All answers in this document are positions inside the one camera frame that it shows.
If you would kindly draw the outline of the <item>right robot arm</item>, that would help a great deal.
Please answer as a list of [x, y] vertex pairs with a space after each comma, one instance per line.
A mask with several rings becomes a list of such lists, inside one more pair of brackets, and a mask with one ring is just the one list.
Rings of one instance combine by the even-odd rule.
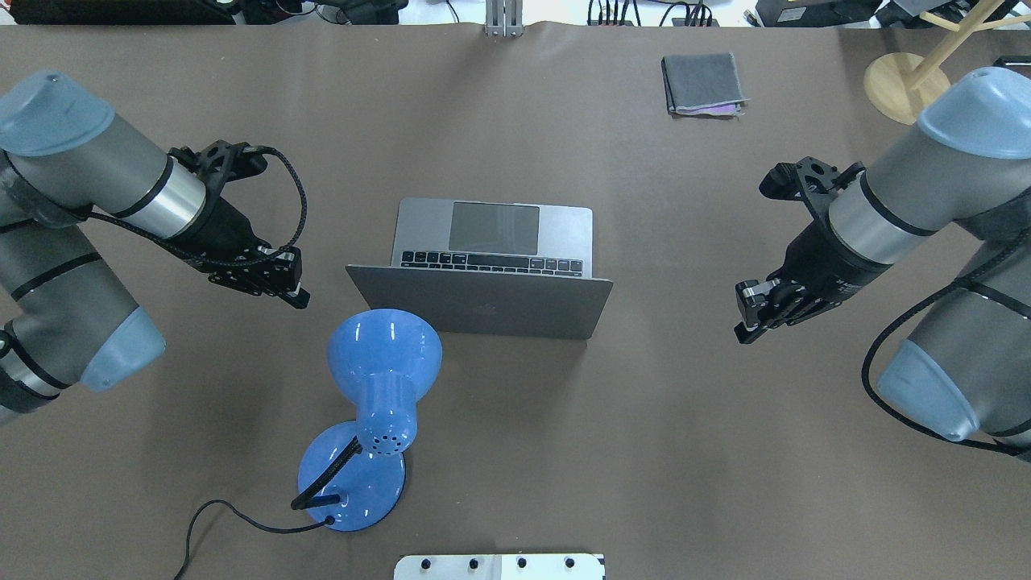
[[766, 278], [734, 292], [735, 334], [841, 307], [942, 232], [964, 232], [953, 279], [873, 339], [860, 379], [905, 427], [1029, 462], [1029, 78], [989, 66], [950, 87], [873, 163], [813, 157], [771, 169], [760, 192], [810, 221]]

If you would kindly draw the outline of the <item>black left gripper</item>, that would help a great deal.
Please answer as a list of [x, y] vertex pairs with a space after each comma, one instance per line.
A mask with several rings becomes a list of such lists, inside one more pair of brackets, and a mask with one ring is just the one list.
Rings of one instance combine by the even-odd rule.
[[269, 257], [273, 251], [269, 242], [254, 235], [246, 217], [224, 198], [214, 199], [210, 208], [203, 209], [189, 228], [167, 242], [184, 261], [222, 287], [251, 295], [277, 296], [295, 309], [307, 308], [312, 297], [300, 285], [302, 267], [298, 249], [287, 250], [250, 267], [211, 264], [213, 260], [248, 261]]

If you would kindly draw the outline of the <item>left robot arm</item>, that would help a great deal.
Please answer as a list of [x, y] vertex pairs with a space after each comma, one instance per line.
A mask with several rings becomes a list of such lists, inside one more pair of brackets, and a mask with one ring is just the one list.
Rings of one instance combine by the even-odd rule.
[[2, 96], [2, 422], [74, 384], [103, 393], [164, 353], [144, 307], [82, 234], [97, 219], [143, 236], [210, 282], [304, 309], [297, 239], [273, 245], [222, 198], [276, 148], [218, 140], [162, 150], [60, 71]]

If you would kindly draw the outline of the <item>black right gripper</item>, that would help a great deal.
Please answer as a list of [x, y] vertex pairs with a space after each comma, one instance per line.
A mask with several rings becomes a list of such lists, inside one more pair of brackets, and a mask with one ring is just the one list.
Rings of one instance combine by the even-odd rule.
[[765, 280], [737, 283], [741, 321], [734, 334], [750, 345], [769, 329], [838, 307], [871, 281], [872, 261], [844, 245], [829, 221], [813, 220], [789, 244], [780, 268]]

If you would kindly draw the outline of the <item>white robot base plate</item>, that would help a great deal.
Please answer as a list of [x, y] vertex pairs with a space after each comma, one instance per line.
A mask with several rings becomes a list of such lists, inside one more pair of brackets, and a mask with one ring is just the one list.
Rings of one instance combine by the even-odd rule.
[[605, 579], [602, 554], [493, 553], [408, 555], [395, 565], [394, 579]]

